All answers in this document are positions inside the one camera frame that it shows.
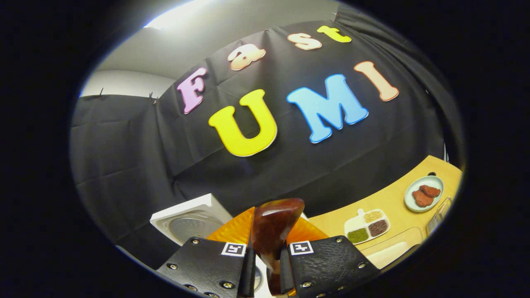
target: blue letter m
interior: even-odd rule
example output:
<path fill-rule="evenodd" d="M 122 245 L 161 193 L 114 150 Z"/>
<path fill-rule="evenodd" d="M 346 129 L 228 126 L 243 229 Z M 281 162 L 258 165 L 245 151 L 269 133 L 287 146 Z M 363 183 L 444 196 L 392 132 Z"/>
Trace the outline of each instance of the blue letter m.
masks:
<path fill-rule="evenodd" d="M 309 137 L 311 143 L 323 141 L 333 133 L 331 128 L 325 126 L 320 118 L 325 119 L 336 129 L 342 129 L 341 110 L 344 110 L 346 114 L 344 121 L 349 125 L 368 116 L 368 110 L 361 106 L 346 84 L 346 78 L 343 75 L 329 76 L 325 83 L 328 93 L 327 99 L 306 87 L 296 89 L 287 96 L 287 101 L 295 103 L 304 114 L 312 132 Z"/>

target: wooden table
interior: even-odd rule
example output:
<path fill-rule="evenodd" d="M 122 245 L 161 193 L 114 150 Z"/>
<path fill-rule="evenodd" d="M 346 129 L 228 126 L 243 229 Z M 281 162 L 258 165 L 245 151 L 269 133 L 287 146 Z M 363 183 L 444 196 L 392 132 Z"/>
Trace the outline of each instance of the wooden table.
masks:
<path fill-rule="evenodd" d="M 410 184 L 421 177 L 427 176 L 430 172 L 435 172 L 436 176 L 444 182 L 442 197 L 437 205 L 430 210 L 422 213 L 412 212 L 405 205 L 405 191 Z M 425 239 L 427 237 L 427 224 L 445 198 L 451 197 L 454 199 L 461 177 L 462 172 L 460 169 L 429 155 L 406 175 L 375 194 L 337 210 L 311 217 L 309 221 L 322 232 L 332 237 L 344 235 L 344 222 L 357 216 L 358 209 L 363 209 L 364 212 L 372 209 L 381 209 L 390 221 L 389 231 L 377 238 L 356 245 L 357 249 L 366 249 L 415 226 L 420 228 L 422 238 Z"/>

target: ceiling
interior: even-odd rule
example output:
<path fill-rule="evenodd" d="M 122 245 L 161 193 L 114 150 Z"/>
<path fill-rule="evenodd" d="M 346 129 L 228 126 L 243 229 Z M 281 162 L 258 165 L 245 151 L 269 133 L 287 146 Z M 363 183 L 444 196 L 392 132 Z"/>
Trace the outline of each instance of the ceiling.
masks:
<path fill-rule="evenodd" d="M 169 28 L 142 28 L 96 71 L 134 71 L 177 80 L 231 42 L 276 26 L 333 20 L 338 6 L 332 0 L 210 0 Z"/>

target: yellow letter u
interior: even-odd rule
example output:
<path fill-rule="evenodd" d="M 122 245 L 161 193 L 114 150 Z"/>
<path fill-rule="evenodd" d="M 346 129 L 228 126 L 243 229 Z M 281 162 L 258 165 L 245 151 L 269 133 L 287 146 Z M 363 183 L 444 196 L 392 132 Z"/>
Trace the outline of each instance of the yellow letter u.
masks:
<path fill-rule="evenodd" d="M 235 156 L 251 156 L 267 147 L 276 138 L 278 127 L 274 117 L 263 101 L 265 91 L 254 90 L 243 96 L 239 101 L 242 106 L 248 106 L 260 126 L 260 133 L 254 138 L 245 138 L 234 119 L 235 108 L 228 106 L 220 109 L 208 120 L 210 126 L 215 127 L 226 149 Z"/>

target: light blue plate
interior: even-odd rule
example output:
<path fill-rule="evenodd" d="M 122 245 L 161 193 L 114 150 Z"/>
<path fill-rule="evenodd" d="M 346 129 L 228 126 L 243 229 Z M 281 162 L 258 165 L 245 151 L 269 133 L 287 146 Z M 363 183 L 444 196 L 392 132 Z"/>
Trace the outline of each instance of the light blue plate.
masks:
<path fill-rule="evenodd" d="M 431 187 L 438 188 L 440 190 L 440 194 L 434 198 L 432 201 L 432 204 L 426 207 L 420 207 L 416 205 L 416 200 L 414 200 L 414 197 L 412 196 L 412 192 L 420 189 L 420 186 L 427 185 Z M 444 183 L 442 180 L 436 176 L 425 176 L 423 178 L 420 178 L 416 181 L 414 181 L 405 192 L 405 205 L 408 209 L 414 212 L 424 212 L 431 208 L 433 208 L 438 201 L 440 201 L 440 198 L 444 194 Z"/>

